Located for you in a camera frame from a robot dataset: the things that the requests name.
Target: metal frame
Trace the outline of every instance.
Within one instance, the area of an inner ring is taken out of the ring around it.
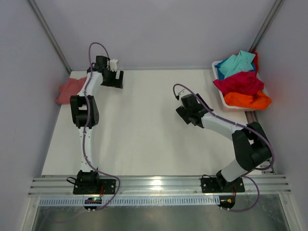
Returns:
[[[70,176],[45,176],[34,178],[29,197],[81,197],[73,195],[72,184],[66,181]],[[261,194],[281,192],[291,193],[285,175],[253,175]],[[201,191],[200,176],[121,176],[118,196],[197,196]],[[256,187],[244,178],[246,192],[238,194],[257,194]],[[231,193],[206,193],[206,195],[231,195]]]
[[[261,42],[261,40],[265,36],[265,33],[269,29],[271,23],[273,22],[274,18],[276,17],[277,13],[279,12],[283,3],[284,3],[284,0],[275,0],[275,2],[272,5],[268,15],[266,16],[266,18],[264,20],[260,30],[258,31],[258,34],[257,34],[255,40],[253,41],[253,43],[252,43],[252,45],[249,49],[249,52],[256,51],[259,43]]]
[[[66,181],[70,176],[43,176],[42,178],[34,178],[29,191],[29,207],[25,217],[22,231],[31,230],[34,224],[35,215],[38,206],[44,206],[41,203],[41,197],[49,200],[63,199],[80,201],[83,198],[94,195],[73,195],[72,184]],[[296,212],[291,193],[291,188],[288,184],[285,175],[252,175],[250,176],[260,189],[260,194],[279,194],[282,206],[287,217],[291,231],[305,230],[302,220]],[[117,199],[128,201],[129,199],[166,199],[166,198],[186,198],[197,201],[200,198],[205,198],[204,203],[196,203],[196,205],[210,205],[209,200],[216,198],[219,195],[230,195],[230,193],[202,193],[200,185],[200,176],[121,176],[121,186]],[[238,193],[238,195],[253,195],[257,194],[256,187],[249,180],[244,178],[246,192]],[[187,201],[181,203],[175,201],[173,205],[189,205]]]
[[[59,44],[57,43],[57,40],[55,39],[55,37],[53,36],[46,20],[44,19],[41,11],[39,10],[38,5],[36,4],[36,2],[34,0],[27,0],[27,2],[29,3],[29,6],[31,7],[31,9],[33,10],[35,16],[37,17],[39,23],[41,24],[41,26],[43,27],[43,30],[45,31],[45,34],[47,36],[47,38],[49,39],[52,47],[54,48],[55,52],[57,53],[59,59],[61,60],[62,64],[64,65],[66,71],[71,74],[72,69],[69,66],[62,50],[60,49]]]

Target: pink towel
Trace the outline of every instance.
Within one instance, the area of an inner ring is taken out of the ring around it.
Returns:
[[[56,99],[58,104],[69,104],[72,95],[77,95],[86,82],[87,77],[81,79],[68,78],[67,82],[59,86],[60,96]]]

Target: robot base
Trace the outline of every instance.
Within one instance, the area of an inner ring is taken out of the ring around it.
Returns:
[[[202,193],[232,193],[234,192],[234,187],[222,190],[216,181],[216,177],[200,178]],[[245,187],[242,178],[238,178],[233,181],[233,186],[235,186],[235,191],[238,193],[245,192]]]

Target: cloth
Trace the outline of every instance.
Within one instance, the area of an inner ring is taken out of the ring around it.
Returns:
[[[223,96],[229,92],[237,92],[244,95],[255,95],[258,90],[264,88],[264,83],[257,79],[254,72],[242,71],[224,80],[214,80],[215,86],[222,92]]]
[[[218,79],[219,79],[219,80],[225,79],[225,76],[224,76],[224,75],[221,73],[221,71],[219,70],[220,65],[221,65],[222,63],[224,63],[225,61],[226,61],[226,59],[225,59],[224,61],[221,61],[219,64],[215,65],[215,67],[217,68],[217,74],[218,74]],[[251,66],[254,68],[252,71],[255,72],[255,73],[257,73],[256,64],[254,63],[254,61],[251,63]]]
[[[81,79],[68,78],[67,82],[59,86],[60,96],[55,100],[58,104],[69,104],[72,95],[77,95],[86,82],[87,77]]]
[[[271,103],[270,97],[260,90],[254,96],[230,92],[224,99],[229,106],[247,107],[257,110],[265,110]]]
[[[252,61],[252,64],[255,65],[255,73],[257,74],[259,71],[259,66],[258,66],[258,53],[257,52],[253,52],[253,54],[255,54],[255,58]]]
[[[255,56],[255,54],[240,51],[238,55],[231,55],[229,59],[221,64],[219,70],[225,78],[241,71],[252,71],[254,68],[251,63]]]

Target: white tray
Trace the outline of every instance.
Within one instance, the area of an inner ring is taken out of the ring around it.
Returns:
[[[213,72],[214,72],[215,79],[218,79],[217,68],[215,66],[217,64],[219,64],[221,61],[214,61],[212,63],[212,69],[213,69]],[[222,92],[219,89],[217,89],[217,90],[219,91],[220,99],[221,99],[221,102],[222,102],[222,110],[224,112],[238,112],[238,111],[252,112],[252,111],[256,110],[256,109],[253,109],[253,108],[237,107],[237,106],[227,105],[226,102],[225,102],[225,99],[223,98]]]

